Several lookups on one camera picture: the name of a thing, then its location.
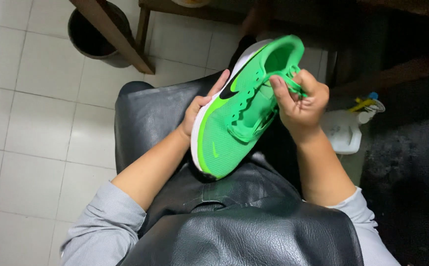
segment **hand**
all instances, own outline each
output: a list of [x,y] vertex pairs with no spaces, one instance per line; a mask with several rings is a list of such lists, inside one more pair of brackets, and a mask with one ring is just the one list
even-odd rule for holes
[[207,105],[211,101],[213,95],[218,93],[223,88],[228,78],[229,70],[226,69],[223,74],[221,74],[218,81],[213,85],[207,96],[196,96],[195,99],[193,99],[191,104],[188,106],[187,111],[185,112],[185,118],[179,126],[181,133],[185,137],[190,139],[191,130],[193,129],[193,123],[195,122],[195,118],[200,111],[200,108]]
[[321,131],[320,118],[328,102],[330,90],[305,69],[294,73],[292,80],[302,87],[308,97],[300,99],[298,94],[288,91],[281,77],[277,75],[270,77],[280,109],[280,119],[295,143],[299,144],[308,141],[311,136]]

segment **shoe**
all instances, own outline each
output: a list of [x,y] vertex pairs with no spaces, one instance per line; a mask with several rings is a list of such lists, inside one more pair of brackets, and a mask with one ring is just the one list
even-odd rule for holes
[[306,97],[292,81],[303,52],[302,41],[294,35],[253,44],[221,91],[200,109],[191,133],[191,154],[209,179],[219,180],[233,171],[278,113],[270,76],[281,76],[290,92]]

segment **white midsole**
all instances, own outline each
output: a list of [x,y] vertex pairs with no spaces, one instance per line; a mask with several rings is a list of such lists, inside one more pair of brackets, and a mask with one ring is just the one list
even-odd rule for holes
[[246,51],[244,51],[241,54],[241,57],[237,61],[236,65],[234,66],[234,69],[232,70],[232,73],[229,76],[229,80],[226,82],[224,87],[218,93],[213,95],[213,98],[211,99],[211,101],[207,105],[201,107],[200,111],[198,112],[198,115],[195,118],[195,122],[193,124],[193,129],[191,131],[191,157],[193,158],[193,162],[194,162],[195,166],[201,172],[203,172],[203,170],[201,170],[200,162],[198,160],[198,133],[200,131],[201,121],[203,120],[203,117],[205,117],[206,111],[211,106],[211,104],[216,100],[216,98],[219,97],[219,94],[221,94],[221,92],[226,88],[226,85],[229,84],[231,79],[233,77],[235,77],[236,74],[239,72],[239,70],[241,70],[241,68],[247,63],[249,58],[251,58],[251,56],[255,52],[257,52],[260,48],[262,48],[264,45],[270,43],[271,41],[273,41],[273,39],[263,40],[263,41],[260,41],[258,43],[255,43],[255,44],[251,45],[249,48],[247,48]]

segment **black trash can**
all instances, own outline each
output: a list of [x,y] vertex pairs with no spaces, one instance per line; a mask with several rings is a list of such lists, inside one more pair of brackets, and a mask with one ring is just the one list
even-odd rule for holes
[[[117,22],[113,20],[117,28],[126,36],[129,43],[133,44],[134,38],[132,37],[131,27],[123,11],[110,2],[107,2],[107,7],[113,12],[110,17],[118,17]],[[76,9],[73,11],[68,21],[68,35],[75,48],[84,56],[102,60],[117,68],[124,68],[131,65]]]

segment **striped shirt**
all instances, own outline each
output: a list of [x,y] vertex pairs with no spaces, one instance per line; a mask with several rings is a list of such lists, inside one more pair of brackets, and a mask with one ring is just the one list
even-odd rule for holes
[[[365,266],[400,266],[379,237],[374,213],[367,208],[359,187],[330,208],[343,211],[353,222]],[[144,210],[129,195],[105,183],[68,230],[60,247],[62,265],[117,265],[139,240],[137,231],[144,219]]]

